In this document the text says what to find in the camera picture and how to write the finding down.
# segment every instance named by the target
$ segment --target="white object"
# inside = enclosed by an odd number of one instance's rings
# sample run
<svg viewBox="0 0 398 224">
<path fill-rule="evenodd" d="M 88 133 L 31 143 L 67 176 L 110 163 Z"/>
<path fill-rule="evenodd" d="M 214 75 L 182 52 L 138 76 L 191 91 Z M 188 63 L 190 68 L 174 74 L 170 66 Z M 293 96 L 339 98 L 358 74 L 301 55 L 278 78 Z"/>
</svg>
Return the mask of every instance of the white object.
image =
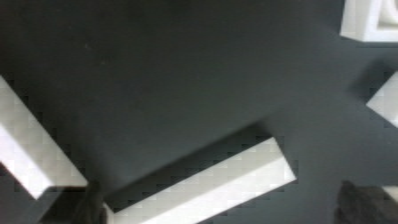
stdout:
<svg viewBox="0 0 398 224">
<path fill-rule="evenodd" d="M 195 224 L 293 180 L 271 138 L 113 214 L 110 224 Z"/>
<path fill-rule="evenodd" d="M 398 72 L 367 102 L 367 107 L 398 127 Z"/>
<path fill-rule="evenodd" d="M 0 162 L 33 198 L 86 181 L 0 77 Z"/>
<path fill-rule="evenodd" d="M 398 202 L 398 187 L 385 186 L 381 189 L 383 189 L 385 193 L 389 194 L 392 200 Z"/>
<path fill-rule="evenodd" d="M 1 77 L 0 162 L 33 198 L 49 186 L 86 185 Z M 271 138 L 118 213 L 108 209 L 108 224 L 195 224 L 293 180 Z"/>
<path fill-rule="evenodd" d="M 364 42 L 398 42 L 398 0 L 346 0 L 341 36 Z"/>
</svg>

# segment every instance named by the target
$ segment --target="dark gray surface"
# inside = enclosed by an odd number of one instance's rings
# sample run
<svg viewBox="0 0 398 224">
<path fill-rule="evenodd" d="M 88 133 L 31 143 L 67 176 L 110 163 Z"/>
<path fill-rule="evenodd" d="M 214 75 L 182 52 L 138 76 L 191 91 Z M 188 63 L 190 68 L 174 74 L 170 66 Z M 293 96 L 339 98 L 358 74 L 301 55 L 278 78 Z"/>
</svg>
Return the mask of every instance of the dark gray surface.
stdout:
<svg viewBox="0 0 398 224">
<path fill-rule="evenodd" d="M 330 223 L 341 180 L 398 182 L 398 131 L 364 106 L 396 45 L 339 37 L 339 0 L 92 2 L 1 14 L 0 44 L 86 176 L 113 192 L 264 118 L 298 183 L 209 222 Z"/>
<path fill-rule="evenodd" d="M 12 224 L 24 213 L 33 199 L 0 164 L 0 223 Z"/>
</svg>

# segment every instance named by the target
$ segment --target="black object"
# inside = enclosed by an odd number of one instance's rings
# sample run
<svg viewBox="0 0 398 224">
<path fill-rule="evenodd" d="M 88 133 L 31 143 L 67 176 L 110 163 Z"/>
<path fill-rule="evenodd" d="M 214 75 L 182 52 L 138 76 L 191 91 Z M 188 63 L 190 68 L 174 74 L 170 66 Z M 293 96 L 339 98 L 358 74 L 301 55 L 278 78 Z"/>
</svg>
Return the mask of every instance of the black object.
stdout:
<svg viewBox="0 0 398 224">
<path fill-rule="evenodd" d="M 99 184 L 47 188 L 19 224 L 106 224 Z"/>
<path fill-rule="evenodd" d="M 398 224 L 398 204 L 380 187 L 342 182 L 333 224 Z"/>
</svg>

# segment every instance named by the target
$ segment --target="white panel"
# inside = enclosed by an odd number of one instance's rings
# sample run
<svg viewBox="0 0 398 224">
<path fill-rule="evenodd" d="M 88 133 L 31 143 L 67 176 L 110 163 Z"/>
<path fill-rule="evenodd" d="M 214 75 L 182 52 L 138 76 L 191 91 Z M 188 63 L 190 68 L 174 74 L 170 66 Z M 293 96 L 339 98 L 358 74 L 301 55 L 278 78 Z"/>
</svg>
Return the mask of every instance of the white panel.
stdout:
<svg viewBox="0 0 398 224">
<path fill-rule="evenodd" d="M 398 42 L 396 0 L 346 0 L 341 36 L 367 42 Z"/>
<path fill-rule="evenodd" d="M 398 127 L 398 72 L 367 102 L 367 107 Z"/>
<path fill-rule="evenodd" d="M 154 196 L 110 212 L 110 224 L 193 224 L 294 180 L 270 139 Z"/>
<path fill-rule="evenodd" d="M 396 186 L 385 186 L 383 191 L 389 194 L 392 200 L 398 202 L 398 187 Z"/>
<path fill-rule="evenodd" d="M 33 196 L 86 181 L 0 77 L 0 162 Z"/>
</svg>

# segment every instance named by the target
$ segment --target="white rectangular block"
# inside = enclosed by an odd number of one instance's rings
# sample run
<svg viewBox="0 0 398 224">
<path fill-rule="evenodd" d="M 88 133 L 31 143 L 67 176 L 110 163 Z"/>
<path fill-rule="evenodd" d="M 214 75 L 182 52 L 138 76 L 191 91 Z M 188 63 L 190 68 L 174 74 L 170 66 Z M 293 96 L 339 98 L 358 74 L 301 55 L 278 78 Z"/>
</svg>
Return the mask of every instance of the white rectangular block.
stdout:
<svg viewBox="0 0 398 224">
<path fill-rule="evenodd" d="M 0 77 L 0 162 L 33 198 L 86 181 Z"/>
<path fill-rule="evenodd" d="M 398 72 L 367 102 L 367 107 L 398 127 Z"/>
<path fill-rule="evenodd" d="M 396 0 L 346 0 L 341 36 L 364 42 L 398 42 Z"/>
<path fill-rule="evenodd" d="M 294 180 L 270 139 L 117 214 L 110 224 L 195 224 Z"/>
</svg>

